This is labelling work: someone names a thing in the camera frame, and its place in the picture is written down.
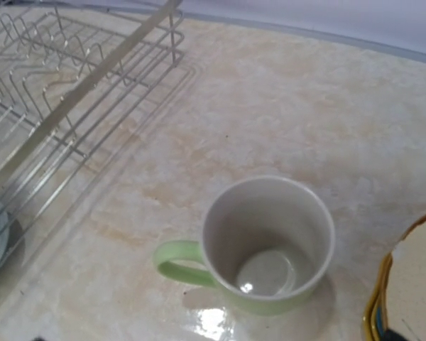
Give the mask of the cream speckled plate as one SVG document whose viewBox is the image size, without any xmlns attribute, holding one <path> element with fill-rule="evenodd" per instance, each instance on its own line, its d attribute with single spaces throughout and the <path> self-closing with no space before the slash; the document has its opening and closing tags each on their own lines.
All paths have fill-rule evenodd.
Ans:
<svg viewBox="0 0 426 341">
<path fill-rule="evenodd" d="M 386 327 L 407 340 L 426 340 L 426 218 L 393 249 L 383 297 Z"/>
</svg>

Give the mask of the blue dotted plate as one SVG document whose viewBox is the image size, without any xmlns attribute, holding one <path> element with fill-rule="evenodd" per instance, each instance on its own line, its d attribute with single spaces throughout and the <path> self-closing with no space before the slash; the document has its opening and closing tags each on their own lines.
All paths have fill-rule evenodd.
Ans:
<svg viewBox="0 0 426 341">
<path fill-rule="evenodd" d="M 374 340 L 380 340 L 384 334 L 383 322 L 381 317 L 381 307 L 375 303 L 371 311 L 371 334 Z"/>
</svg>

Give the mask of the green ceramic mug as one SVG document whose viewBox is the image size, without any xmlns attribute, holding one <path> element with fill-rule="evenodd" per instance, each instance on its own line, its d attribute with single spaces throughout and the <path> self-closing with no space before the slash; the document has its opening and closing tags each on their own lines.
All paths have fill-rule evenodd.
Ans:
<svg viewBox="0 0 426 341">
<path fill-rule="evenodd" d="M 335 246 L 332 216 L 311 189 L 260 175 L 220 192 L 200 238 L 161 244 L 153 265 L 174 281 L 218 289 L 248 313 L 279 315 L 316 289 Z"/>
</svg>

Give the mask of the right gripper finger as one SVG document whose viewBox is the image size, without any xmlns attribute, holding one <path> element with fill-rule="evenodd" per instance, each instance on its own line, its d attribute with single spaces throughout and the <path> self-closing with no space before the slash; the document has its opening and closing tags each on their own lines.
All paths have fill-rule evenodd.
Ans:
<svg viewBox="0 0 426 341">
<path fill-rule="evenodd" d="M 409 339 L 394 330 L 387 329 L 381 335 L 381 341 L 409 341 Z"/>
</svg>

